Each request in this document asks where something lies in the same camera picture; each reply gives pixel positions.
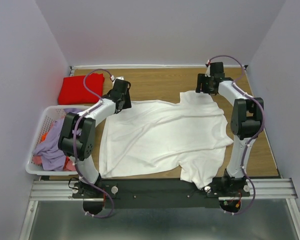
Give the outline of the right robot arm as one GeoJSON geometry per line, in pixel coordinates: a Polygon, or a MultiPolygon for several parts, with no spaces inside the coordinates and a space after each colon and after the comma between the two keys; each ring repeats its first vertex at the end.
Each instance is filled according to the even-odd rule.
{"type": "Polygon", "coordinates": [[[264,101],[244,92],[233,79],[225,76],[222,62],[206,63],[207,70],[197,76],[196,93],[221,95],[232,105],[230,129],[233,147],[230,161],[222,178],[209,185],[214,194],[231,196],[246,190],[246,166],[256,138],[264,130],[264,101]]]}

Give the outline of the white t-shirt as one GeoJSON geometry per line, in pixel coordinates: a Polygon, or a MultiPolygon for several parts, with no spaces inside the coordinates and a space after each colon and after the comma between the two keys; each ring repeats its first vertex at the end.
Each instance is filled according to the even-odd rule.
{"type": "Polygon", "coordinates": [[[179,103],[134,101],[106,119],[99,151],[103,178],[180,167],[180,179],[199,189],[212,182],[233,143],[228,122],[210,95],[187,91],[179,97],[179,103]]]}

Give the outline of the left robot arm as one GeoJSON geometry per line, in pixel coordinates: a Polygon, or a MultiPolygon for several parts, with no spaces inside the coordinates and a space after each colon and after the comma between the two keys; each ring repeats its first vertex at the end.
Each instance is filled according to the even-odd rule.
{"type": "Polygon", "coordinates": [[[131,83],[117,77],[112,82],[112,89],[99,101],[79,113],[66,114],[58,140],[58,148],[67,157],[72,157],[78,174],[79,194],[89,197],[104,196],[101,189],[101,175],[96,169],[92,151],[95,143],[96,127],[107,117],[132,107],[130,98],[131,83]]]}

